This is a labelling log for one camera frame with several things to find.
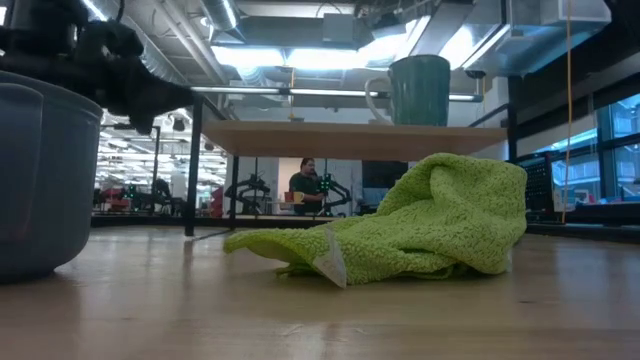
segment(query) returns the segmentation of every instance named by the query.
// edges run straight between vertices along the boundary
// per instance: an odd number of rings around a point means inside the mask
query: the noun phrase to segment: towel tag
[[[327,226],[324,234],[329,242],[329,252],[313,260],[313,266],[320,270],[329,280],[345,289],[347,287],[347,269],[344,265],[342,250],[336,241],[333,229]]]

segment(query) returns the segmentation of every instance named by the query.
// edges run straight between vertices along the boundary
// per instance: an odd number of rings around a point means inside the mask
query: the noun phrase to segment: green mug
[[[447,126],[451,65],[437,55],[409,56],[389,66],[389,77],[369,79],[365,99],[375,120],[390,124],[375,107],[369,90],[374,82],[391,83],[392,121],[397,125]]]

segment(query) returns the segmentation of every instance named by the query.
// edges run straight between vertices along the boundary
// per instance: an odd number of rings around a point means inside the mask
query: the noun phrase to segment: wooden table
[[[217,121],[203,134],[237,156],[417,161],[468,155],[507,139],[506,129],[368,124]]]
[[[526,235],[513,271],[339,290],[281,263],[94,230],[58,275],[0,287],[0,359],[635,359],[640,248]]]

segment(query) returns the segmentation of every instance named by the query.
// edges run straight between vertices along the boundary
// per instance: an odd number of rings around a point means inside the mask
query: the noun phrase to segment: wooden shelf
[[[472,154],[506,140],[506,129],[368,124],[219,121],[203,134],[238,156],[416,161]]]

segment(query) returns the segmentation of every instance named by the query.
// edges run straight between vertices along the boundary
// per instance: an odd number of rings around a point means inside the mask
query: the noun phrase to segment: window
[[[553,190],[561,196],[564,191],[566,162],[552,164]],[[597,204],[600,202],[600,162],[598,154],[588,154],[572,158],[569,162],[569,204]]]
[[[640,132],[640,94],[618,101],[610,109],[614,138]]]
[[[640,202],[640,145],[615,150],[617,197],[614,202]]]
[[[571,137],[571,150],[577,149],[587,145],[595,145],[598,138],[598,129],[587,130],[583,133]],[[553,143],[549,146],[545,146],[543,148],[538,149],[536,152],[543,151],[566,151],[567,144],[569,142],[567,139],[558,141],[557,143]]]

